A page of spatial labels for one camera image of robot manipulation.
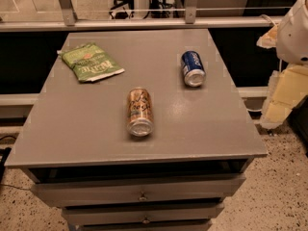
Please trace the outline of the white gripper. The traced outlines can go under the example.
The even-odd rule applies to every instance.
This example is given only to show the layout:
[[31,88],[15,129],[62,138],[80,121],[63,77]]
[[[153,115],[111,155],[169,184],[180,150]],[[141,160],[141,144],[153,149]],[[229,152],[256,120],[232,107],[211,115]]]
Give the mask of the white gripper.
[[308,95],[308,0],[297,0],[281,20],[258,38],[256,45],[276,47],[277,57],[289,63],[269,77],[269,93],[262,107],[260,124],[265,129],[280,126],[293,108]]

